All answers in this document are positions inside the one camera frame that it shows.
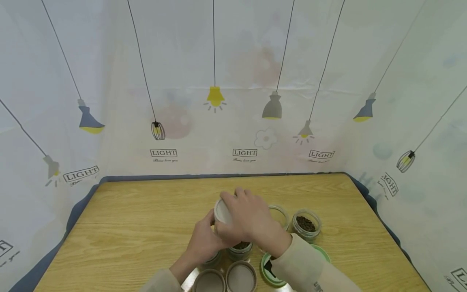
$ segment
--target white lid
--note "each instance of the white lid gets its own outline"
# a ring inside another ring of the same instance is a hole
[[[222,274],[216,270],[205,270],[193,284],[193,292],[224,292],[226,284]]]
[[[232,224],[232,216],[223,199],[219,199],[214,206],[214,218],[225,224]]]
[[[226,282],[229,292],[253,292],[257,282],[255,269],[247,262],[235,262],[227,271]]]

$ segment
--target lamp cord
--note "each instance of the lamp cord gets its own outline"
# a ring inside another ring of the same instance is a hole
[[[292,13],[293,13],[294,5],[295,5],[295,0],[293,0],[292,2],[292,10],[290,11],[289,28],[287,29],[287,36],[285,38],[284,55],[282,56],[281,71],[279,72],[279,79],[277,80],[276,92],[279,90],[279,82],[281,81],[282,67],[284,67],[285,50],[287,49],[287,41],[289,40],[290,24],[292,23]]]
[[[65,55],[65,52],[63,51],[62,43],[60,43],[60,39],[58,38],[58,34],[57,34],[57,31],[55,30],[55,26],[54,26],[54,24],[53,24],[53,22],[52,22],[52,19],[50,18],[49,12],[47,11],[47,8],[46,8],[46,6],[45,6],[44,0],[41,0],[41,2],[42,2],[42,5],[44,6],[45,13],[47,14],[47,17],[49,18],[49,21],[50,21],[50,24],[51,24],[51,26],[52,26],[52,29],[54,30],[55,38],[57,38],[57,42],[58,42],[58,45],[60,46],[60,50],[62,50],[63,58],[65,58],[65,62],[66,62],[66,65],[67,65],[67,67],[68,67],[68,71],[70,72],[71,79],[73,80],[73,84],[75,85],[76,92],[78,93],[79,99],[80,99],[80,100],[83,100],[83,99],[81,98],[81,94],[79,93],[78,86],[76,85],[76,81],[75,81],[75,78],[74,78],[74,76],[73,76],[73,73],[71,72],[70,64],[68,63],[68,60],[67,60],[66,55]]]
[[[399,47],[397,48],[397,50],[396,50],[394,56],[392,56],[392,59],[391,59],[391,61],[389,62],[388,67],[386,67],[386,70],[384,71],[383,75],[381,76],[380,81],[378,82],[378,85],[377,85],[376,88],[375,88],[375,92],[378,90],[378,87],[379,87],[379,85],[381,84],[382,79],[383,79],[384,76],[386,75],[386,72],[388,71],[389,67],[391,66],[392,61],[394,61],[394,58],[396,57],[396,55],[397,55],[399,49],[402,47],[402,44],[404,43],[405,38],[409,35],[409,32],[410,32],[410,30],[412,29],[412,26],[413,26],[413,24],[415,23],[415,20],[417,20],[418,15],[420,14],[420,11],[422,11],[423,5],[425,5],[425,3],[426,3],[426,0],[422,3],[422,6],[420,6],[420,9],[418,10],[417,15],[416,15],[415,18],[412,20],[412,23],[410,24],[409,29],[408,29],[407,32],[405,33],[405,36],[404,36],[404,38],[402,39],[401,43],[399,44]]]
[[[3,107],[10,113],[10,115],[14,118],[14,120],[18,123],[18,125],[20,125],[21,130],[23,130],[23,132],[26,134],[26,136],[28,136],[28,138],[32,141],[32,143],[34,143],[34,145],[42,152],[42,154],[44,154],[44,156],[47,156],[47,154],[45,154],[44,150],[42,150],[42,148],[26,132],[26,130],[23,128],[23,125],[21,125],[20,121],[14,116],[14,114],[10,111],[10,109],[6,106],[6,104],[3,103],[3,101],[1,99],[0,99],[0,103],[2,103]]]
[[[321,79],[319,80],[318,90],[316,91],[315,99],[313,100],[313,105],[311,106],[310,117],[308,118],[309,121],[311,120],[311,114],[313,113],[313,109],[315,108],[316,98],[317,98],[317,96],[318,96],[319,88],[321,87],[321,82],[323,81],[324,73],[326,72],[327,61],[329,60],[329,55],[331,54],[331,49],[333,48],[334,37],[336,36],[337,26],[338,26],[338,24],[339,24],[340,15],[342,14],[342,9],[344,8],[344,3],[345,3],[345,2],[346,2],[346,0],[343,0],[343,1],[342,1],[342,6],[340,7],[339,16],[337,17],[336,27],[334,28],[334,34],[333,34],[333,38],[332,38],[332,40],[331,40],[331,45],[329,46],[329,51],[328,51],[328,53],[327,53],[326,62],[325,62],[325,64],[324,64],[323,73],[321,74]]]
[[[216,33],[214,26],[214,0],[212,0],[212,51],[214,55],[214,86],[216,86]]]
[[[138,51],[140,53],[141,68],[143,69],[144,83],[146,84],[146,90],[148,91],[149,102],[151,104],[152,114],[154,115],[155,126],[157,127],[156,113],[154,112],[154,107],[152,106],[151,94],[149,93],[148,81],[146,80],[146,72],[144,71],[143,58],[141,56],[140,41],[138,40],[138,33],[136,32],[136,26],[134,24],[133,13],[131,12],[130,0],[127,0],[128,9],[130,10],[131,21],[133,23],[134,35],[136,36],[136,43],[138,44]]]
[[[428,138],[428,136],[433,132],[433,130],[436,128],[436,126],[439,124],[439,122],[444,118],[444,116],[446,115],[446,113],[452,108],[452,106],[454,105],[454,103],[459,99],[459,97],[464,93],[464,91],[467,89],[467,85],[466,87],[464,87],[464,89],[462,89],[462,91],[459,93],[459,95],[454,99],[454,101],[451,103],[451,105],[447,108],[447,110],[444,112],[444,114],[439,118],[439,120],[436,122],[436,124],[432,127],[432,129],[430,130],[430,132],[428,133],[428,135],[426,135],[425,139],[423,139],[423,141],[417,146],[417,148],[415,148],[415,150],[413,151],[415,153],[415,151],[418,150],[418,148],[420,148],[420,146],[422,146],[423,142],[425,142],[425,140]]]

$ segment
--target hand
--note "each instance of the hand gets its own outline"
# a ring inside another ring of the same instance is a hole
[[[190,243],[186,248],[186,252],[196,255],[198,264],[213,257],[219,250],[232,247],[238,242],[225,241],[214,234],[211,226],[214,225],[214,210],[209,213],[195,225],[193,234],[191,235]]]
[[[232,216],[232,224],[216,222],[219,237],[232,242],[254,242],[274,257],[289,248],[292,237],[275,221],[266,202],[250,190],[235,189],[236,196],[220,193]]]
[[[195,224],[186,251],[170,267],[170,271],[180,284],[200,264],[213,257],[219,250],[232,247],[238,242],[222,240],[214,234],[211,226],[214,224],[214,210]]]

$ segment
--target person's left hand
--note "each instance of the person's left hand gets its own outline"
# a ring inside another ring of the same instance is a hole
[[[218,237],[211,226],[214,225],[214,209],[195,225],[186,252],[195,256],[198,264],[202,264],[213,257],[219,250],[232,247],[238,242],[228,242]]]

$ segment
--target hanging lamp illustration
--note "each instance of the hanging lamp illustration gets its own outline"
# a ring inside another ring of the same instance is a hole
[[[162,126],[162,124],[160,122],[157,121],[156,113],[155,113],[154,107],[152,105],[151,93],[149,93],[148,80],[146,79],[146,72],[144,70],[143,58],[141,56],[140,41],[138,39],[138,33],[136,32],[136,25],[134,24],[134,18],[133,18],[133,13],[131,11],[130,1],[127,0],[127,3],[128,3],[128,9],[130,11],[131,22],[133,23],[134,35],[136,37],[136,44],[138,45],[138,52],[140,54],[140,61],[141,61],[141,68],[143,70],[144,83],[146,84],[146,91],[148,92],[149,103],[151,104],[151,110],[152,110],[152,114],[154,116],[154,122],[151,123],[151,134],[154,137],[154,139],[156,139],[157,141],[165,140],[164,127]]]
[[[5,103],[0,99],[0,103],[3,105],[3,107],[10,113],[12,118],[18,123],[20,126],[21,130],[26,134],[26,136],[31,140],[31,142],[40,150],[40,152],[44,155],[43,160],[47,164],[48,171],[47,171],[47,179],[48,182],[45,184],[45,186],[50,185],[52,181],[55,181],[55,187],[57,187],[57,181],[61,181],[60,177],[58,176],[60,174],[60,164],[52,159],[50,155],[47,155],[44,150],[34,141],[34,139],[29,135],[29,133],[23,128],[23,125],[20,123],[20,121],[16,118],[16,116],[10,111],[10,109],[5,105]]]
[[[399,158],[397,161],[396,167],[397,169],[405,173],[414,163],[415,161],[415,152],[422,146],[422,144],[426,141],[426,139],[430,136],[430,134],[433,132],[433,130],[436,128],[436,126],[439,124],[439,122],[444,118],[446,113],[452,108],[454,103],[459,99],[459,97],[464,93],[464,91],[467,89],[467,86],[464,87],[464,89],[459,93],[459,95],[454,99],[454,101],[450,104],[450,106],[447,108],[447,110],[442,114],[442,116],[439,118],[439,120],[436,122],[436,124],[432,127],[432,129],[428,132],[428,135],[423,139],[423,141],[415,148],[415,150],[409,150],[402,154],[402,156]]]
[[[297,139],[295,143],[298,143],[298,141],[300,141],[300,145],[302,145],[303,141],[306,141],[307,143],[309,143],[310,142],[309,138],[314,138],[313,132],[311,131],[311,128],[310,128],[310,123],[311,121],[305,121],[305,126],[300,130],[298,135],[293,136],[293,138]]]
[[[79,128],[83,129],[84,131],[91,133],[91,134],[99,134],[102,132],[104,129],[105,125],[99,123],[92,115],[91,115],[91,110],[89,107],[86,106],[85,102],[81,98],[81,94],[78,89],[78,85],[76,84],[75,77],[73,76],[73,72],[71,71],[70,64],[68,63],[68,59],[66,58],[65,51],[63,50],[62,43],[60,42],[60,39],[58,38],[57,31],[55,30],[55,26],[52,22],[52,19],[50,18],[49,12],[47,10],[47,7],[44,4],[44,1],[41,0],[42,5],[44,6],[45,13],[47,14],[47,17],[49,19],[50,25],[52,26],[52,29],[54,30],[55,33],[55,38],[57,39],[58,45],[60,46],[60,50],[62,51],[63,57],[65,59],[66,65],[68,67],[68,71],[70,72],[71,79],[73,80],[73,84],[75,85],[76,92],[78,94],[78,108],[82,113],[81,116],[81,121],[79,123]]]
[[[227,105],[227,103],[224,102],[225,99],[220,92],[220,87],[216,86],[216,29],[214,22],[214,0],[212,0],[212,55],[214,59],[214,86],[209,87],[209,94],[206,100],[208,102],[203,105],[208,106],[208,111],[212,108],[214,113],[216,113],[217,108],[222,110],[222,105]]]
[[[305,126],[300,130],[298,135],[292,137],[292,138],[297,139],[295,141],[295,143],[298,143],[300,141],[300,145],[302,145],[304,141],[309,143],[310,138],[314,138],[313,137],[313,132],[311,131],[311,127],[310,127],[311,115],[313,114],[313,109],[315,108],[316,98],[318,97],[318,92],[319,92],[319,89],[321,88],[321,82],[323,81],[324,73],[326,72],[327,62],[329,60],[329,55],[331,54],[331,49],[333,48],[334,37],[336,36],[337,26],[339,24],[340,15],[342,14],[342,9],[344,8],[344,3],[345,3],[345,0],[342,1],[342,6],[340,7],[339,16],[338,16],[337,21],[336,21],[336,27],[334,28],[333,38],[331,39],[331,44],[330,44],[329,50],[327,52],[327,57],[326,57],[326,62],[324,64],[323,73],[321,74],[321,79],[319,80],[318,89],[317,89],[317,91],[315,93],[315,98],[313,100],[313,105],[311,106],[310,116],[308,117],[308,120],[305,121]]]
[[[397,48],[396,52],[392,56],[391,61],[389,62],[388,66],[386,67],[386,70],[384,70],[383,75],[380,78],[380,81],[378,82],[378,85],[375,88],[375,91],[370,93],[370,96],[367,98],[365,101],[365,105],[360,109],[360,111],[357,113],[357,115],[354,117],[354,121],[357,123],[367,121],[373,117],[373,103],[376,101],[376,91],[378,90],[379,85],[381,84],[381,81],[383,80],[384,76],[388,72],[389,67],[392,64],[392,61],[394,61],[394,58],[396,57],[397,53],[399,52],[399,49],[402,47],[402,44],[404,43],[406,37],[409,35],[410,30],[412,29],[413,24],[415,23],[415,20],[417,20],[418,15],[420,14],[420,11],[422,11],[423,5],[425,5],[426,0],[422,3],[420,6],[420,9],[417,12],[417,15],[415,18],[412,20],[412,23],[409,26],[409,29],[405,33],[404,38],[402,39],[401,43],[399,44],[399,47]]]
[[[279,91],[279,82],[281,81],[282,68],[284,67],[285,51],[287,50],[287,42],[289,40],[290,24],[292,23],[294,5],[295,5],[295,0],[293,0],[292,2],[292,9],[290,11],[289,28],[287,29],[287,36],[285,38],[284,54],[282,56],[282,64],[281,64],[281,70],[279,71],[279,78],[277,79],[276,91],[273,91],[271,95],[269,96],[271,100],[268,101],[262,113],[262,117],[268,120],[278,120],[282,118],[282,105],[281,105],[281,102],[279,101],[281,96],[277,92]]]

